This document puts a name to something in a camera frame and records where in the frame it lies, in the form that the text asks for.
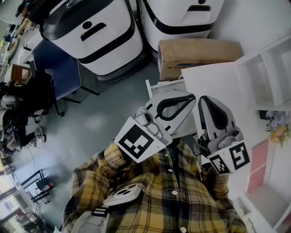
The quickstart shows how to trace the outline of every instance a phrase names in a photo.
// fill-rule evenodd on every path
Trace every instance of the cardboard box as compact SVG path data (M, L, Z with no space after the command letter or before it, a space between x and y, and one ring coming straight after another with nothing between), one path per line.
M160 80L178 79L181 69L214 63L236 61L242 56L241 46L233 41L213 39L177 39L159 42Z

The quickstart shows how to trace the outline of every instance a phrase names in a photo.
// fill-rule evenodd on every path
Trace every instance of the person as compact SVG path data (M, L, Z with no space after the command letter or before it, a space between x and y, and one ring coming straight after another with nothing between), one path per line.
M18 17L20 14L22 14L23 17L26 17L32 11L34 5L35 1L23 0L23 2L17 8L15 17Z
M246 232L227 182L210 163L200 168L183 140L141 163L112 143L74 170L63 232ZM142 191L135 200L108 209L103 204L112 192L136 184Z

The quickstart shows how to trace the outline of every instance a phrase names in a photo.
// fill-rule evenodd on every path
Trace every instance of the flower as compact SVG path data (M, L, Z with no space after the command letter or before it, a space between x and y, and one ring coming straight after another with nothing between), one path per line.
M275 114L275 111L267 111L266 117L272 118L274 116L274 114Z
M280 140L277 137L271 138L270 140L274 144L280 144Z
M266 117L270 118L266 125L266 131L270 132L270 141L283 147L283 143L291 138L291 130L288 127L290 112L268 111Z
M285 126L279 126L277 127L277 129L275 130L275 136L276 137L280 137L284 131L286 130L287 128Z

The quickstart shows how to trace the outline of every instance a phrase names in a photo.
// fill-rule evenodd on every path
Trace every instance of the chair leg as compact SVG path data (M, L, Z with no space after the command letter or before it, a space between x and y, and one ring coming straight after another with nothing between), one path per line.
M92 90L88 89L87 87L80 86L80 88L83 89L83 90L85 90L85 91L88 91L88 92L90 92L90 93L92 93L94 95L97 95L97 96L99 95L98 92L92 91Z
M58 105L57 105L57 103L56 103L56 99L54 99L54 105L55 105L55 109L56 109L57 114L58 114L59 116L63 117L65 114L64 114L63 111L62 111L62 112L59 112L59 108L58 108Z
M66 101L70 101L70 102L73 102L73 103L77 103L77 104L81 104L80 101L77 101L77 100L72 100L72 99L69 99L69 98L65 98L63 97L62 100L66 100Z

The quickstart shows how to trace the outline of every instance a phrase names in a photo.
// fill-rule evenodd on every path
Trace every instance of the black stripe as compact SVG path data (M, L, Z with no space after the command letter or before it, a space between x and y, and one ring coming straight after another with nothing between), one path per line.
M168 26L166 24L163 24L159 19L155 16L154 12L151 10L150 5L147 3L146 0L143 0L145 4L145 8L151 18L151 21L154 23L154 25L159 29L161 32L168 34L168 35L177 35L177 34L188 34L188 33L196 33L196 32L202 32L202 31L208 31L211 30L214 26L214 23L212 24L206 24L206 25L194 25L194 26Z
M102 28L105 28L106 24L105 23L99 23L95 25L94 27L90 28L87 32L83 33L81 35L81 40L84 41L88 39L90 36L95 34L96 32L100 31Z
M99 58L103 57L107 53L110 53L114 49L118 48L125 42L127 42L135 33L135 19L133 18L131 12L130 12L130 20L131 20L130 27L124 34L122 34L120 37L116 38L114 41L110 42L109 44L103 46L96 52L90 54L89 56L78 59L79 63L81 64L92 63L98 60Z
M167 122L172 121L176 116L178 116L184 110L184 108L186 108L188 106L188 104L190 104L195 99L196 99L195 95L189 94L187 96L181 96L181 97L163 100L158 104L158 107L156 109L157 116L159 116L160 119L162 119L164 121L167 121ZM181 103L181 102L184 102L184 104L172 116L169 116L169 117L163 116L163 110L165 108L171 107L171 106L178 104L178 103Z
M146 107L147 110L149 110L153 105L150 104L148 107Z

